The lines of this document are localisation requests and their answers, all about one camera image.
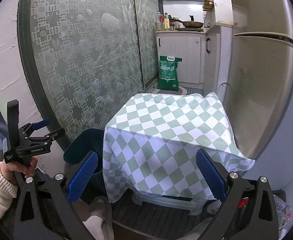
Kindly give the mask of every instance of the refrigerator door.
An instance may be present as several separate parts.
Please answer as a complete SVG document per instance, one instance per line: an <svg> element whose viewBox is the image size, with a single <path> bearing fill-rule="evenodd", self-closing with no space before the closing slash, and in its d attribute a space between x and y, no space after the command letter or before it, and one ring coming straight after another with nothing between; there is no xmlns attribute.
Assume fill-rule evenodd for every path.
<svg viewBox="0 0 293 240"><path fill-rule="evenodd" d="M234 33L273 32L293 39L293 9L289 0L232 0Z"/></svg>
<svg viewBox="0 0 293 240"><path fill-rule="evenodd" d="M293 46L264 37L233 39L224 107L238 148L254 159L277 125L293 81Z"/></svg>
<svg viewBox="0 0 293 240"><path fill-rule="evenodd" d="M248 33L236 33L233 36L255 36L255 37L265 37L269 39L276 39L281 41L286 41L293 46L293 39L290 38L288 35L283 33L271 33L271 32L248 32Z"/></svg>

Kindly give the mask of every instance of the cooking oil bottle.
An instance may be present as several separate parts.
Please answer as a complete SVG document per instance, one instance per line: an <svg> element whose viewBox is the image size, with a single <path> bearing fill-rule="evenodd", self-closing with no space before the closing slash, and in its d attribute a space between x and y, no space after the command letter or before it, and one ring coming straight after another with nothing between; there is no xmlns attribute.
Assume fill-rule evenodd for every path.
<svg viewBox="0 0 293 240"><path fill-rule="evenodd" d="M170 30L170 20L168 18L168 13L164 13L164 29L166 31Z"/></svg>
<svg viewBox="0 0 293 240"><path fill-rule="evenodd" d="M157 13L157 21L155 22L155 30L158 31L164 31L164 18L163 15L158 11Z"/></svg>

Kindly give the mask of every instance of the checkered tablecloth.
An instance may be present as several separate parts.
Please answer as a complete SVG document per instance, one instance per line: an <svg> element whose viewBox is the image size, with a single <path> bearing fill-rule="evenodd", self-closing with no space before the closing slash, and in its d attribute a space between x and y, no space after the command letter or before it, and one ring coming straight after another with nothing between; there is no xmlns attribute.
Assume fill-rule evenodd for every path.
<svg viewBox="0 0 293 240"><path fill-rule="evenodd" d="M106 125L103 176L109 201L127 188L139 192L213 199L195 163L204 147L230 171L246 171L224 108L215 93L203 98L164 94L133 96Z"/></svg>

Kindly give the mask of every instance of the frying pan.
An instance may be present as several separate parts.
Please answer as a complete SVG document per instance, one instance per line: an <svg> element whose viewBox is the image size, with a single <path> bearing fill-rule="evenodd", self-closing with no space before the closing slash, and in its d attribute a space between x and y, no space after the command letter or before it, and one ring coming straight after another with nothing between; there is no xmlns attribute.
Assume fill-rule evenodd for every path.
<svg viewBox="0 0 293 240"><path fill-rule="evenodd" d="M202 28L203 27L204 23L194 21L193 15L189 15L189 16L191 18L190 21L182 22L182 21L176 20L176 19L169 19L169 20L170 20L170 22L180 22L183 24L183 26L185 28Z"/></svg>

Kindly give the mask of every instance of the kitchen cabinet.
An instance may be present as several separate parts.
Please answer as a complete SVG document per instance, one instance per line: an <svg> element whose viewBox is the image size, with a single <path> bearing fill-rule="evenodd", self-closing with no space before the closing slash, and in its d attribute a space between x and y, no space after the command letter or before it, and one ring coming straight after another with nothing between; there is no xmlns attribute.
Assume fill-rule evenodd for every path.
<svg viewBox="0 0 293 240"><path fill-rule="evenodd" d="M215 23L205 33L203 94L215 92L223 103L231 66L233 26Z"/></svg>
<svg viewBox="0 0 293 240"><path fill-rule="evenodd" d="M203 88L205 34L190 31L157 32L158 56L182 58L177 68L180 86Z"/></svg>

